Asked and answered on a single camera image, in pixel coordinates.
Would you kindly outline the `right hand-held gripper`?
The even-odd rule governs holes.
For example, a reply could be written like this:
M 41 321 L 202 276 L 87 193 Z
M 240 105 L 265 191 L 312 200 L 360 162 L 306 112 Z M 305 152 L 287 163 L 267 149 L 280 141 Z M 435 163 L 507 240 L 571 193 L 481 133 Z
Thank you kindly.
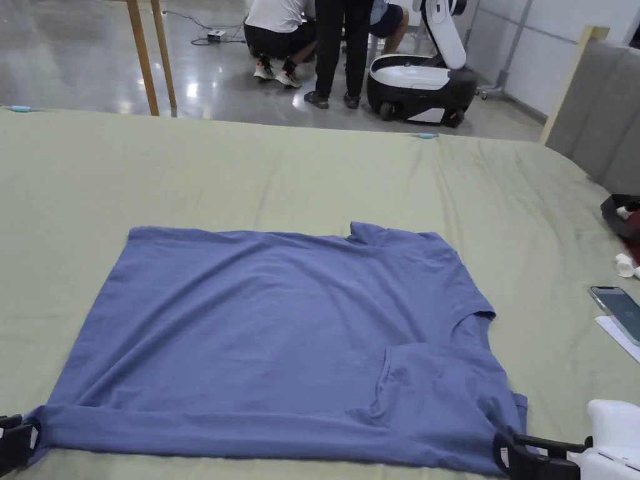
M 639 479 L 639 407 L 594 399 L 592 436 L 581 444 L 497 433 L 492 454 L 509 479 Z M 568 459 L 578 453 L 577 463 Z

